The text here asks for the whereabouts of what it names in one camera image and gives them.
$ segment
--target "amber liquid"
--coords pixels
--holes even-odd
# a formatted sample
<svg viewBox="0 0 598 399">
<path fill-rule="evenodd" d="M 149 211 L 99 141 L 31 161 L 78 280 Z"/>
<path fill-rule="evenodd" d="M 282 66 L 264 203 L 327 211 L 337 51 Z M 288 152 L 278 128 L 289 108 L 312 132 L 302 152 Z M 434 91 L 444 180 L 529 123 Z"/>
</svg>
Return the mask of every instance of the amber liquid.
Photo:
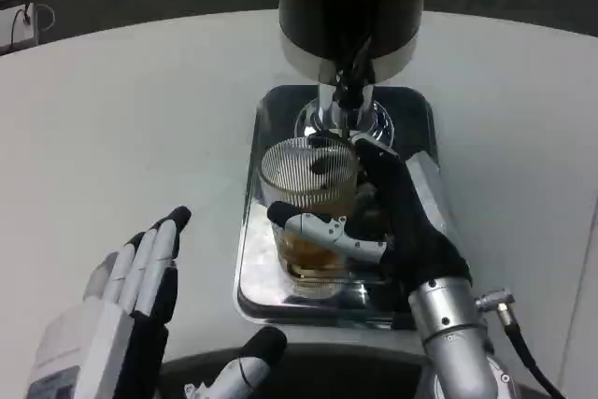
<svg viewBox="0 0 598 399">
<path fill-rule="evenodd" d="M 332 214 L 334 219 L 347 217 L 351 214 L 354 203 L 315 205 L 309 212 L 323 212 Z M 343 264 L 343 258 L 333 251 L 323 248 L 287 231 L 278 231 L 278 253 L 288 264 L 299 265 L 303 269 L 332 268 Z"/>
</svg>

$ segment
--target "glass cup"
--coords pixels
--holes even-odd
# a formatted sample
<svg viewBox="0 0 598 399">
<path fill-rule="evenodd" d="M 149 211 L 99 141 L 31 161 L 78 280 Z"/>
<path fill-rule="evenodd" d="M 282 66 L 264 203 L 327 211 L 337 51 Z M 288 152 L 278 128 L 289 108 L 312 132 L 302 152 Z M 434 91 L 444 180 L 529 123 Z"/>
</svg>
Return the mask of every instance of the glass cup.
<svg viewBox="0 0 598 399">
<path fill-rule="evenodd" d="M 352 148 L 330 137 L 296 137 L 270 148 L 260 164 L 264 205 L 283 201 L 305 212 L 348 216 L 355 204 L 359 163 Z M 303 268 L 339 265 L 342 258 L 272 225 L 278 256 Z"/>
</svg>

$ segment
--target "coffee machine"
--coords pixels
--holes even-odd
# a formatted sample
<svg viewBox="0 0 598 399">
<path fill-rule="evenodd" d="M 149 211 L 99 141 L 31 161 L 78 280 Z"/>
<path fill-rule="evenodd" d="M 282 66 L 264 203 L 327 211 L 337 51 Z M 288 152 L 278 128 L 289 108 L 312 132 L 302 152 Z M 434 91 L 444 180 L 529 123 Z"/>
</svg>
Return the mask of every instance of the coffee machine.
<svg viewBox="0 0 598 399">
<path fill-rule="evenodd" d="M 326 272 L 281 265 L 258 172 L 267 149 L 321 131 L 369 135 L 405 160 L 421 151 L 436 160 L 433 114 L 425 98 L 407 87 L 377 86 L 410 61 L 423 2 L 279 0 L 285 57 L 314 84 L 278 86 L 258 107 L 235 276 L 235 300 L 247 318 L 413 327 L 406 298 L 375 266 Z"/>
</svg>

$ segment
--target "white table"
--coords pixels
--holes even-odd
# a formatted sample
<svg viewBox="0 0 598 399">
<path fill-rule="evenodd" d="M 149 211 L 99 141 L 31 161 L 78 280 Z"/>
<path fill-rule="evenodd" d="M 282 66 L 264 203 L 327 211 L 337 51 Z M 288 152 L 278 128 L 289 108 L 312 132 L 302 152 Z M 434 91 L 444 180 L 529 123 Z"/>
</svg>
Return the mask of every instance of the white table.
<svg viewBox="0 0 598 399">
<path fill-rule="evenodd" d="M 567 379 L 598 190 L 596 67 L 590 37 L 426 13 L 415 60 L 388 82 L 432 103 L 476 292 L 513 288 L 554 380 Z M 232 294 L 254 112 L 274 86 L 309 82 L 282 55 L 276 11 L 146 23 L 0 58 L 5 397 L 21 397 L 46 323 L 79 301 L 95 265 L 179 204 L 193 217 L 166 360 L 254 332 Z M 529 381 L 496 327 L 499 355 Z M 285 331 L 420 352 L 409 332 Z"/>
</svg>

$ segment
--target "drip tray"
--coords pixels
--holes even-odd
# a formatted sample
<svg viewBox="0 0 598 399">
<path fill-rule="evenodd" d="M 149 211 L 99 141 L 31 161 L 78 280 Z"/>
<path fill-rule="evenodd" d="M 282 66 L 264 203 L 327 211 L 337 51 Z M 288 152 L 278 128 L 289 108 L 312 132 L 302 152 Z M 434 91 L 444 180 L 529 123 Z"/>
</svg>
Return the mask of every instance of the drip tray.
<svg viewBox="0 0 598 399">
<path fill-rule="evenodd" d="M 258 107 L 235 273 L 238 308 L 258 322 L 412 329 L 400 287 L 375 267 L 311 271 L 278 259 L 258 167 L 270 147 L 294 137 L 296 118 L 317 94 L 317 86 L 279 86 Z M 401 157 L 426 150 L 436 160 L 432 111 L 421 94 L 375 87 L 373 99 L 392 118 L 392 148 Z"/>
</svg>

